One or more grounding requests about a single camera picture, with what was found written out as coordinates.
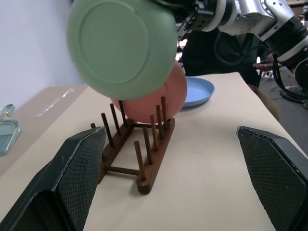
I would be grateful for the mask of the wooden dish rack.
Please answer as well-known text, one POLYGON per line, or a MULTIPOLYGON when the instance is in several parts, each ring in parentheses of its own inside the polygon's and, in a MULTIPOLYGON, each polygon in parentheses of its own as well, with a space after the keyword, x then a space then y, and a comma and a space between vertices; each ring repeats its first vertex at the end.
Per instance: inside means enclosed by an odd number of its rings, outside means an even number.
POLYGON ((108 144, 104 147, 102 152, 99 182, 102 181, 107 173, 137 176, 136 185, 138 192, 147 195, 152 190, 168 148, 175 128, 175 118, 167 118, 165 97, 161 97, 161 104, 155 107, 156 114, 150 115, 150 123, 148 124, 141 124, 131 118, 126 117, 123 102, 119 101, 118 103, 123 119, 122 125, 119 125, 118 123, 114 104, 110 104, 110 110, 116 128, 114 135, 111 134, 105 113, 101 113, 103 125, 106 129, 108 144), (142 157, 140 142, 134 141, 134 150, 139 168, 130 169, 113 166, 113 162, 135 128, 142 129, 147 154, 146 159, 144 160, 142 157))

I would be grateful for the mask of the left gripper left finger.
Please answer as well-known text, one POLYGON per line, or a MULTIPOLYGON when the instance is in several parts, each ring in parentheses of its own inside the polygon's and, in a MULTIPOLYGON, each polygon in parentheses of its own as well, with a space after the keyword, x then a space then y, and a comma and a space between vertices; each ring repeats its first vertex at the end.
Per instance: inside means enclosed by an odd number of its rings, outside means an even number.
POLYGON ((106 131, 65 140, 0 222, 0 231, 83 231, 100 178, 106 131))

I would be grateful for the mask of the blue plate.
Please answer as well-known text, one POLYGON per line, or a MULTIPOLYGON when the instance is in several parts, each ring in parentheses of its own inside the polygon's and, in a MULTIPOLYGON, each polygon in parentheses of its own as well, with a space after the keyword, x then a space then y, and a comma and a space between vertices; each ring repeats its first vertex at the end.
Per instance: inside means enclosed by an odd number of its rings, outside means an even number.
POLYGON ((215 92, 212 82, 198 78, 186 77, 187 96, 182 108, 196 107, 207 102, 215 92))

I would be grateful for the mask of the green plate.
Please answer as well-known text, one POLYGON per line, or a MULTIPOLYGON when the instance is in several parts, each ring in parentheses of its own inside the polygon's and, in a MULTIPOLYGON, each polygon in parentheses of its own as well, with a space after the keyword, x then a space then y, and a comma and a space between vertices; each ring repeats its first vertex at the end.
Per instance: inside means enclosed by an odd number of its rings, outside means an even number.
POLYGON ((152 0, 74 0, 67 45, 92 89, 135 100, 158 90, 171 73, 176 22, 170 10, 152 0))

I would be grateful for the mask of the person in dark shirt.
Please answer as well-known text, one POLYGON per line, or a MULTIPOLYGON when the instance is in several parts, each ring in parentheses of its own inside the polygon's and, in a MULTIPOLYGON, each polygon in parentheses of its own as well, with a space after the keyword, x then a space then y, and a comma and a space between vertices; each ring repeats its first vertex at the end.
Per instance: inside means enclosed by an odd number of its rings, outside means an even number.
POLYGON ((188 77, 238 72, 246 84, 259 87, 261 77, 257 69, 267 70, 267 67, 254 67, 257 57, 262 61, 273 60, 254 34, 231 36, 215 29, 188 34, 181 59, 188 77))

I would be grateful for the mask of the clear green dustpan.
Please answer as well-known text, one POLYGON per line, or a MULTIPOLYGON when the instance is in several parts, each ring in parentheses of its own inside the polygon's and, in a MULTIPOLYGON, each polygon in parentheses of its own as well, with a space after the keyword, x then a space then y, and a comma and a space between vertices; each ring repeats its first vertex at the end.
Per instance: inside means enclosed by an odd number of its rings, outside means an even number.
POLYGON ((0 115, 0 156, 4 156, 21 133, 21 122, 12 117, 15 106, 8 104, 0 115))

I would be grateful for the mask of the clear plastic rod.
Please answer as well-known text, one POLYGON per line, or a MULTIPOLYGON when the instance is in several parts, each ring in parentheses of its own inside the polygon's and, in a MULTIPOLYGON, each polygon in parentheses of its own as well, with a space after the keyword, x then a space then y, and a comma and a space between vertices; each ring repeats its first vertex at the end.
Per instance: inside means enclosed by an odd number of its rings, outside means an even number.
POLYGON ((41 116, 43 116, 44 114, 46 114, 49 110, 51 110, 57 103, 59 103, 60 101, 62 101, 64 98, 67 98, 67 96, 69 94, 71 94, 72 92, 74 92, 73 88, 70 88, 69 90, 67 90, 64 94, 62 94, 59 98, 55 99, 52 103, 50 103, 48 106, 46 106, 44 109, 42 109, 37 115, 36 118, 39 118, 41 116))

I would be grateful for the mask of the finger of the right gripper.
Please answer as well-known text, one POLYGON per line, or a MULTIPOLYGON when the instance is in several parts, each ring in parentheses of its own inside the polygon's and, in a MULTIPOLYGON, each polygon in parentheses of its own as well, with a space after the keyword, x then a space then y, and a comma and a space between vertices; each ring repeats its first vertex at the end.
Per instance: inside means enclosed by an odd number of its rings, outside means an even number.
POLYGON ((182 23, 177 23, 177 36, 178 36, 178 41, 183 40, 185 35, 187 33, 191 33, 193 23, 191 21, 188 22, 182 22, 182 23))

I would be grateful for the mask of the red plate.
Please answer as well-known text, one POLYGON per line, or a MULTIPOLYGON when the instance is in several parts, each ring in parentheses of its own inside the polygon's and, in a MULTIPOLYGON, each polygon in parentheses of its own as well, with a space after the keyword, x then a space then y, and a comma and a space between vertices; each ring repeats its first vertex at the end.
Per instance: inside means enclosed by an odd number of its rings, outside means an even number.
POLYGON ((123 101, 125 115, 138 122, 150 123, 150 115, 156 115, 156 106, 165 98, 166 117, 172 118, 184 105, 187 96, 187 81, 178 61, 174 61, 166 82, 156 91, 137 100, 123 101))

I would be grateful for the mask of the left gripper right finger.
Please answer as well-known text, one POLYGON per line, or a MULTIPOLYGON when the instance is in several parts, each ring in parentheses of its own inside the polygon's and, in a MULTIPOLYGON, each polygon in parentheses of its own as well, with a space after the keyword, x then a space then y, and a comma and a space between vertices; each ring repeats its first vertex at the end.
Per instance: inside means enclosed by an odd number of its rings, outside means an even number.
POLYGON ((308 231, 308 158, 288 139, 239 126, 247 170, 276 231, 308 231))

